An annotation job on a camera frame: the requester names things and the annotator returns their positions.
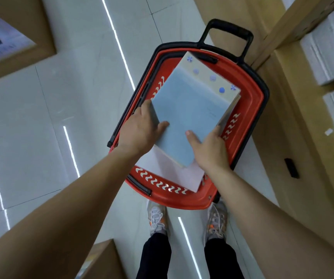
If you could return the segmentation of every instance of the black basket handle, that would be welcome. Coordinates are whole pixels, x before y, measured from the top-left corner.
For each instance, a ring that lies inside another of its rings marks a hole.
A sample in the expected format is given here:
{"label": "black basket handle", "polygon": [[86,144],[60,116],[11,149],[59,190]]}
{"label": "black basket handle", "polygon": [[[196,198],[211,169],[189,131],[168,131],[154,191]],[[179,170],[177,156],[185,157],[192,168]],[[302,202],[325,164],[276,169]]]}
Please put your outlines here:
{"label": "black basket handle", "polygon": [[[247,44],[244,47],[244,50],[243,50],[242,54],[239,57],[237,57],[237,56],[234,56],[233,54],[231,54],[231,53],[229,53],[225,50],[222,50],[220,48],[205,44],[206,37],[208,35],[208,32],[211,30],[211,28],[216,28],[216,29],[219,29],[221,31],[228,32],[228,33],[233,34],[233,35],[235,35],[239,38],[242,38],[242,39],[246,40]],[[222,54],[224,52],[224,53],[228,54],[226,56],[229,59],[234,59],[234,61],[236,63],[242,63],[242,62],[244,62],[244,57],[246,56],[252,41],[253,41],[253,34],[252,34],[251,31],[249,31],[245,28],[242,28],[238,25],[235,25],[233,23],[214,18],[214,19],[212,19],[208,22],[208,24],[206,26],[206,29],[203,32],[203,35],[202,35],[202,37],[200,38],[200,40],[198,41],[197,44],[198,44],[199,49],[213,51],[213,52],[218,53],[218,54]]]}

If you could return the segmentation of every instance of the white sticker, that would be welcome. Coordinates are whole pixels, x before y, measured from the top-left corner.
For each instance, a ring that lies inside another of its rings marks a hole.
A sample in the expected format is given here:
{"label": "white sticker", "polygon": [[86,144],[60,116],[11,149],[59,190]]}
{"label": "white sticker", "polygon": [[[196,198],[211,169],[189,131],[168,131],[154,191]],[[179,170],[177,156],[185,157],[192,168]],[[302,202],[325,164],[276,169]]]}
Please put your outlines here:
{"label": "white sticker", "polygon": [[326,134],[327,136],[329,136],[332,132],[333,132],[333,130],[332,130],[331,128],[329,128],[329,129],[327,129],[327,130],[325,131],[325,134]]}

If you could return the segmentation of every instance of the forearm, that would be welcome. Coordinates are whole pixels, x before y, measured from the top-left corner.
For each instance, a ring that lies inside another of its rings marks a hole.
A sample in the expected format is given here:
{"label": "forearm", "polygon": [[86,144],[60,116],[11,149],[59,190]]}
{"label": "forearm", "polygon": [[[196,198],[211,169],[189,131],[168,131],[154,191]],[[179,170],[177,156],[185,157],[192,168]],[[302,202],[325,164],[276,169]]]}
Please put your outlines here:
{"label": "forearm", "polygon": [[116,148],[0,238],[0,278],[74,278],[139,157]]}
{"label": "forearm", "polygon": [[334,248],[234,172],[209,174],[265,277],[334,278]]}

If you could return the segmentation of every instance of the light blue book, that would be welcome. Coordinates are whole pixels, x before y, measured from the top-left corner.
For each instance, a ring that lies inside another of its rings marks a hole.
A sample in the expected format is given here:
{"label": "light blue book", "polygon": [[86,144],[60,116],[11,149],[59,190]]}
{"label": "light blue book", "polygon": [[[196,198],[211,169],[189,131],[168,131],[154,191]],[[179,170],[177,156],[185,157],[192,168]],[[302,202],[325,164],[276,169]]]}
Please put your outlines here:
{"label": "light blue book", "polygon": [[169,127],[155,143],[182,167],[194,161],[185,132],[192,130],[200,141],[218,124],[226,124],[240,89],[214,73],[187,52],[152,100],[159,121]]}

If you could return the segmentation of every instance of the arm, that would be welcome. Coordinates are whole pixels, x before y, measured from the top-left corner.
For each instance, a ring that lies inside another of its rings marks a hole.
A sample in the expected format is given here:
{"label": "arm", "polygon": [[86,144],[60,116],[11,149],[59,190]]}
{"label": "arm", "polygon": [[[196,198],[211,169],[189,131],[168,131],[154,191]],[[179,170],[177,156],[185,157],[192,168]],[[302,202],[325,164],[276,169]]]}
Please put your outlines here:
{"label": "arm", "polygon": [[202,144],[191,131],[187,138],[266,278],[334,278],[334,248],[230,169],[219,127]]}
{"label": "arm", "polygon": [[0,278],[74,278],[117,192],[168,126],[153,127],[150,100],[121,129],[118,147],[0,238]]}

